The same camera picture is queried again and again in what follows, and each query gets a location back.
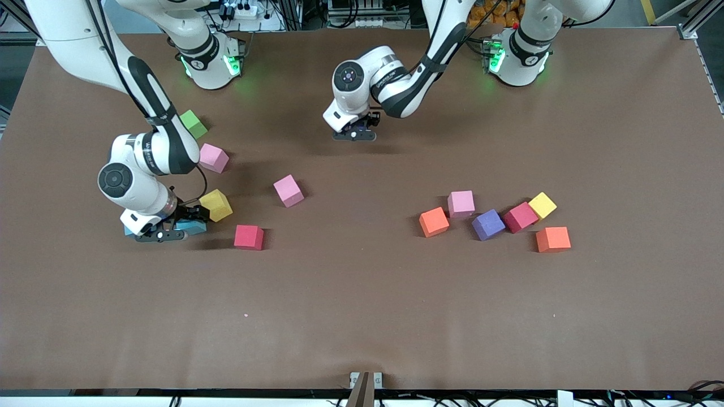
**green status light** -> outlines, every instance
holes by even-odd
[[[501,49],[498,51],[497,54],[495,54],[494,57],[490,59],[490,72],[498,72],[500,70],[500,65],[502,65],[503,59],[505,59],[505,50]]]
[[[228,56],[224,55],[224,62],[226,63],[227,68],[229,68],[229,73],[231,75],[239,75],[239,61],[236,58],[229,58]]]
[[[183,67],[186,69],[186,76],[191,77],[191,71],[188,69],[188,64],[186,63],[186,60],[183,59],[183,56],[181,57],[181,63],[183,64]]]
[[[541,68],[538,70],[538,73],[543,72],[543,70],[545,69],[545,62],[548,59],[549,55],[550,55],[550,52],[546,52],[545,56],[543,56],[543,61],[541,62]]]

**red cube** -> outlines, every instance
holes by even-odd
[[[237,225],[234,246],[244,250],[261,250],[264,230],[259,226]]]

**green cube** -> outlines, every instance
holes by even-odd
[[[181,123],[186,127],[189,133],[195,138],[199,139],[202,135],[205,135],[208,131],[203,123],[196,117],[192,111],[186,111],[181,116]]]

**orange cube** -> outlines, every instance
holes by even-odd
[[[558,253],[571,248],[571,239],[568,238],[567,227],[546,227],[536,233],[539,253]]]
[[[445,216],[445,211],[442,210],[442,206],[438,206],[420,215],[420,225],[426,238],[439,235],[450,227],[450,223],[447,222],[447,217]]]

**pink cube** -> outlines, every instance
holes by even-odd
[[[287,208],[304,199],[302,190],[299,189],[299,185],[297,185],[297,182],[294,181],[294,178],[291,175],[287,175],[281,180],[276,181],[274,183],[274,188],[277,190],[279,197],[282,199],[282,203]]]
[[[227,162],[229,162],[229,156],[219,147],[211,144],[204,144],[201,147],[201,159],[198,160],[198,163],[202,167],[221,174]]]
[[[264,230],[259,226],[237,225],[234,246],[243,250],[261,250]]]
[[[451,193],[447,197],[447,210],[450,213],[450,218],[469,217],[474,214],[473,191],[459,190]]]
[[[518,233],[533,223],[538,222],[538,215],[533,212],[528,202],[523,202],[503,215],[502,220],[511,232]]]

